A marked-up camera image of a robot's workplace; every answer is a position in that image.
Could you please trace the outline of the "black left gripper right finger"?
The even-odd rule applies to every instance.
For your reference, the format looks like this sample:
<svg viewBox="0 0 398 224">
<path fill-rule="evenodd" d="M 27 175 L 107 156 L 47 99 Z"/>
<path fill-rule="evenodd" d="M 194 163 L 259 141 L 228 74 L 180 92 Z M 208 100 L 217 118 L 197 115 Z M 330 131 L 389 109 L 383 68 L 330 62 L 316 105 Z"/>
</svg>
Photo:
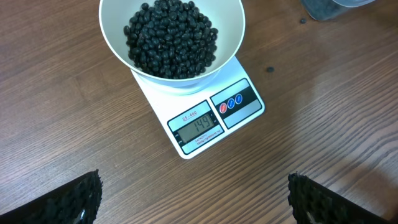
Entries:
<svg viewBox="0 0 398 224">
<path fill-rule="evenodd" d="M 305 175 L 288 175 L 288 203 L 298 224 L 389 224 Z"/>
</svg>

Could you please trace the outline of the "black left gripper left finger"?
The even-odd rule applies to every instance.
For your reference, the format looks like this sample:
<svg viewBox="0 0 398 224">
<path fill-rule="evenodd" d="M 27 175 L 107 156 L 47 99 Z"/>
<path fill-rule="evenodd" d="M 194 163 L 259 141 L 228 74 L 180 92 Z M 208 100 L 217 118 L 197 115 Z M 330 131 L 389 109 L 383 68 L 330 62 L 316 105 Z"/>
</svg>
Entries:
<svg viewBox="0 0 398 224">
<path fill-rule="evenodd" d="M 99 170 L 1 215 L 1 223 L 93 224 L 101 204 L 103 182 Z"/>
</svg>

